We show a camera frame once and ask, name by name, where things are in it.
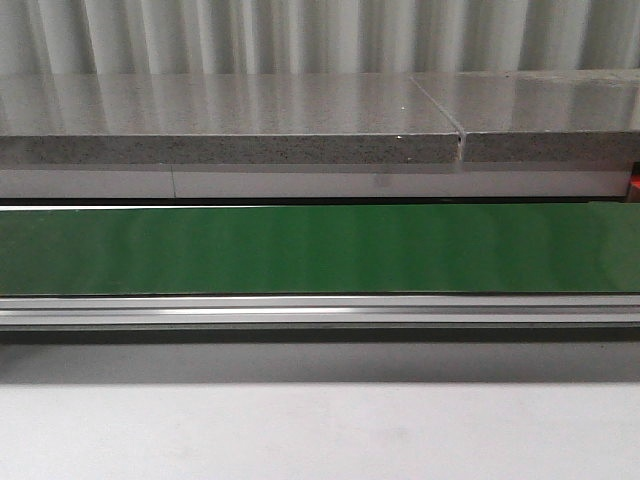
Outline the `orange red object at edge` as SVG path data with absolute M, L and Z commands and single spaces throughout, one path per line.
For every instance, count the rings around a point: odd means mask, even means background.
M 630 203 L 640 202 L 640 162 L 635 162 L 629 179 L 626 201 Z

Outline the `grey stone slab left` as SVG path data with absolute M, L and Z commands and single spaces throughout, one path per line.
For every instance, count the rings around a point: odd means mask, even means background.
M 8 75 L 5 165 L 450 164 L 459 135 L 405 75 Z

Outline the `aluminium conveyor side rail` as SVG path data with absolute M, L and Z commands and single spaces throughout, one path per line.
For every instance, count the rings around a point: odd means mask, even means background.
M 636 326 L 636 294 L 8 297 L 16 330 Z

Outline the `grey stone slab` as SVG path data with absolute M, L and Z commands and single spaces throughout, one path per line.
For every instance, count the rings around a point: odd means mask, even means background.
M 459 135 L 405 75 L 8 75 L 5 165 L 450 164 Z
M 599 73 L 431 73 L 414 80 L 460 129 L 468 165 L 624 169 L 639 159 L 636 80 Z

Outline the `green conveyor belt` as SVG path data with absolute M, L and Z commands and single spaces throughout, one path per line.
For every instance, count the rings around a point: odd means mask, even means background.
M 13 295 L 635 293 L 617 202 L 5 211 Z

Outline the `white corrugated curtain backdrop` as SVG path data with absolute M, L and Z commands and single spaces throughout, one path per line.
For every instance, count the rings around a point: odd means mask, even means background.
M 635 1 L 5 1 L 1 70 L 356 73 L 623 69 Z

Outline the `grey stone slab right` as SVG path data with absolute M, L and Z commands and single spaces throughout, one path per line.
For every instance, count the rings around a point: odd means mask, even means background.
M 414 80 L 460 129 L 468 165 L 624 169 L 639 159 L 636 80 L 599 73 L 431 73 Z

